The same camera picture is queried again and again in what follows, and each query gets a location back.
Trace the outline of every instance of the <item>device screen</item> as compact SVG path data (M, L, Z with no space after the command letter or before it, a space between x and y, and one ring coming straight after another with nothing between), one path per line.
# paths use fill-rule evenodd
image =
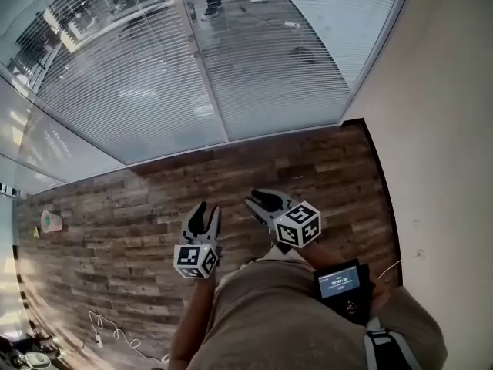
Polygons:
M356 266L336 271L318 278L322 298L329 298L336 294L350 291L360 286Z

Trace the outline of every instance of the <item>white cable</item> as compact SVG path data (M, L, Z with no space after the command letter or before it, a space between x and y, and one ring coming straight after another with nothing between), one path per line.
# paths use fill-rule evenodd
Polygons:
M137 347L140 346L140 338L134 338L132 341L129 341L127 337L125 336L125 332L120 329L115 322L110 321L108 318L103 317L102 315L97 315L93 311L89 311L89 319L91 320L91 326L92 330L98 335L98 331L94 327L94 323L92 322L92 317L91 314L94 314L96 317L98 317L98 328L102 329L102 320L104 319L106 322L112 324L115 327L115 331L113 332L113 337L118 340L119 339L119 333L121 332L123 335L123 338L125 339L126 343L129 345L130 348L133 348L135 351L139 353L140 356L142 356L144 359L150 359L159 363L168 363L169 362L169 354L164 355L161 359L158 358L153 358L152 356L145 356L141 351L137 349Z
M392 264L386 271L384 271L382 274L380 274L377 279L380 280L385 273L387 273L393 266L399 264L401 261L402 261L402 259L399 259L397 262Z

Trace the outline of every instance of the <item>strap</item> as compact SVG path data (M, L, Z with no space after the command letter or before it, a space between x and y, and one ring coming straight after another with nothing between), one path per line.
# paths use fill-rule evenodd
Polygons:
M375 357L375 345L387 344L395 341L401 350L404 359L412 370L421 370L421 366L414 357L409 345L404 338L395 331L383 329L378 317L371 319L367 324L367 333L364 336L364 349L367 354L368 370L377 370L377 358Z

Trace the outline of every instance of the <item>handheld device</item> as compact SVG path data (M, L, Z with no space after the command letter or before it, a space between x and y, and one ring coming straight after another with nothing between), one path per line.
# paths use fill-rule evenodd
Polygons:
M357 259L314 272L317 299L347 320L365 325L370 317L370 269Z

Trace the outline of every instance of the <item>wooden floor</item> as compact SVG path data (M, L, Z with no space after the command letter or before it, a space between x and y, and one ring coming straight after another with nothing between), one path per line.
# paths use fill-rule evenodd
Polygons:
M243 198L283 190L322 213L323 242L381 273L396 261L394 232L377 167L360 126L319 129L189 153L56 188L18 205L18 272L36 324L56 333L75 368L164 368L112 338L93 342L88 311L142 339L163 357L189 297L173 270L180 221L201 200L222 207L219 275L270 246ZM42 210L62 232L33 237ZM397 268L386 284L396 286Z

